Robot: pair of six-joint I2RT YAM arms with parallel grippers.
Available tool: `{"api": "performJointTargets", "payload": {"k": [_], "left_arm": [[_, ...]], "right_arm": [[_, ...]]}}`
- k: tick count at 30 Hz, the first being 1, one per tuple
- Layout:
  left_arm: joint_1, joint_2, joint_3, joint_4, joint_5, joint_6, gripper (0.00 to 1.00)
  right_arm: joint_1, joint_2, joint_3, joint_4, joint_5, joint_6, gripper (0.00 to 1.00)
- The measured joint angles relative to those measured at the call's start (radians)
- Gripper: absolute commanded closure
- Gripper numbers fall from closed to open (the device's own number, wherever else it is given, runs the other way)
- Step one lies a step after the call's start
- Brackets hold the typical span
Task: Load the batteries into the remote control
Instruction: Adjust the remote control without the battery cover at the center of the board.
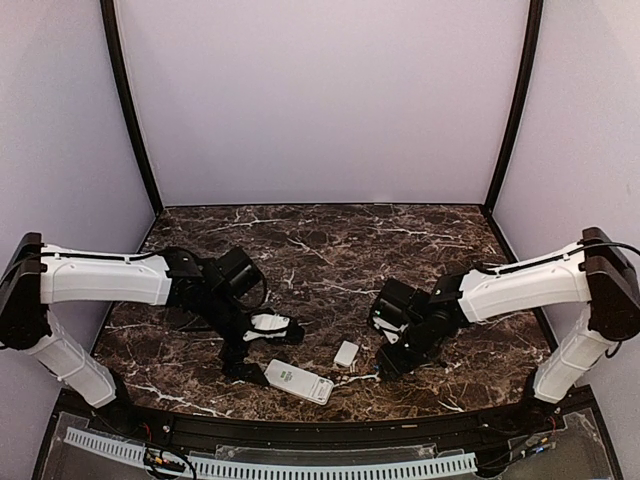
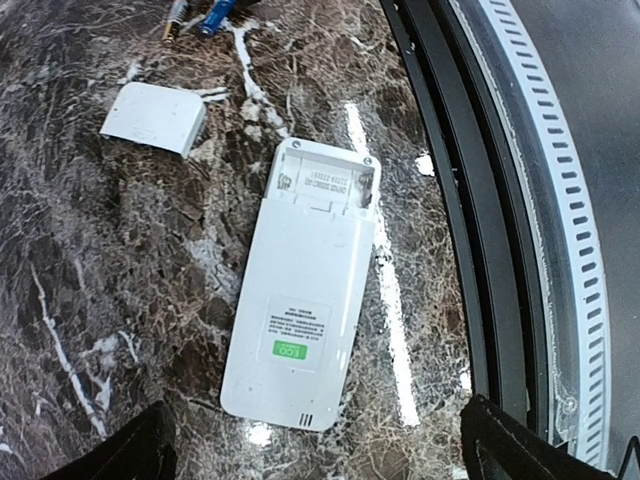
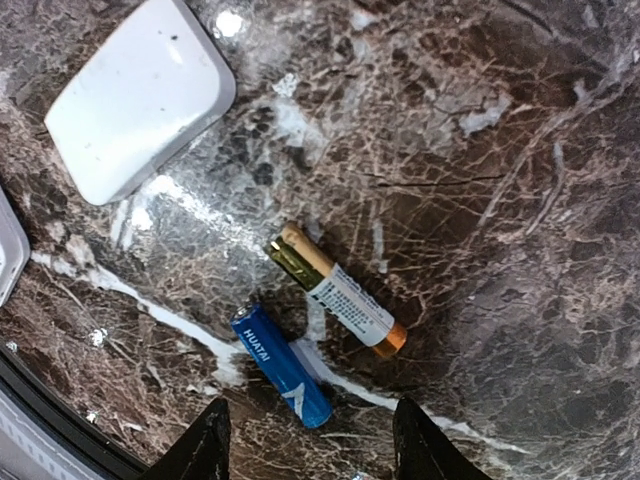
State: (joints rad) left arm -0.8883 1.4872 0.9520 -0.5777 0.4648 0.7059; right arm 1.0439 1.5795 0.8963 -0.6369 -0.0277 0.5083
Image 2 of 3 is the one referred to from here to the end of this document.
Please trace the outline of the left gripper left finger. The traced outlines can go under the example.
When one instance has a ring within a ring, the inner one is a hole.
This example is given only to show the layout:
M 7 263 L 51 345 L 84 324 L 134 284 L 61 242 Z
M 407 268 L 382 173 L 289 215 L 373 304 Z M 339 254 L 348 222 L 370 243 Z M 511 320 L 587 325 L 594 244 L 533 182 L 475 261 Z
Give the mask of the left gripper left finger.
M 42 480 L 174 479 L 176 427 L 164 401 L 157 401 L 89 453 Z

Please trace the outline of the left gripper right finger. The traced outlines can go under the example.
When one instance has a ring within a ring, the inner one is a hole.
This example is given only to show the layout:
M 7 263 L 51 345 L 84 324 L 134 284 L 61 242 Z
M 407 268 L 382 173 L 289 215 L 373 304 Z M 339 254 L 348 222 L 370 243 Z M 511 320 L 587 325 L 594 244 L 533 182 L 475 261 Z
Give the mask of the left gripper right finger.
M 580 414 L 579 434 L 570 448 L 554 447 L 482 395 L 460 413 L 463 460 L 470 479 L 637 479 L 639 437 L 629 439 L 619 471 L 606 468 L 610 407 Z

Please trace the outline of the white battery cover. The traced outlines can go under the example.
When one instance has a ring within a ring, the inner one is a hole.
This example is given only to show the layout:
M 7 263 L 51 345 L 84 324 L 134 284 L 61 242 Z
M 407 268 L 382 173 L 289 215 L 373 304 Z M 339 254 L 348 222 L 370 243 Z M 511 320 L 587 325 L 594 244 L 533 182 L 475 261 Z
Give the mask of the white battery cover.
M 118 92 L 99 133 L 187 158 L 205 115 L 196 93 L 130 82 Z

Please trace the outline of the white remote control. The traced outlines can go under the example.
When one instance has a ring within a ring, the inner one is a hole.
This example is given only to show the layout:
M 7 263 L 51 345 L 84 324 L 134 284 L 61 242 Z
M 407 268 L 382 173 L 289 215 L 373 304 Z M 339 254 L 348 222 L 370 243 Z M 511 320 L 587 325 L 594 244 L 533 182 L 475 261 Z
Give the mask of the white remote control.
M 231 332 L 225 412 L 308 431 L 336 422 L 380 180 L 372 156 L 299 138 L 278 145 Z

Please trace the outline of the blue battery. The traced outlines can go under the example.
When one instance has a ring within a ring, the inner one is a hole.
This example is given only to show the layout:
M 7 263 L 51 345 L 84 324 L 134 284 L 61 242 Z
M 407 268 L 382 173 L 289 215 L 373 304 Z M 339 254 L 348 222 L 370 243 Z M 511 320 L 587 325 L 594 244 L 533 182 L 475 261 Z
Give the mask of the blue battery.
M 205 36 L 215 35 L 236 4 L 237 0 L 216 0 L 200 25 L 200 33 Z

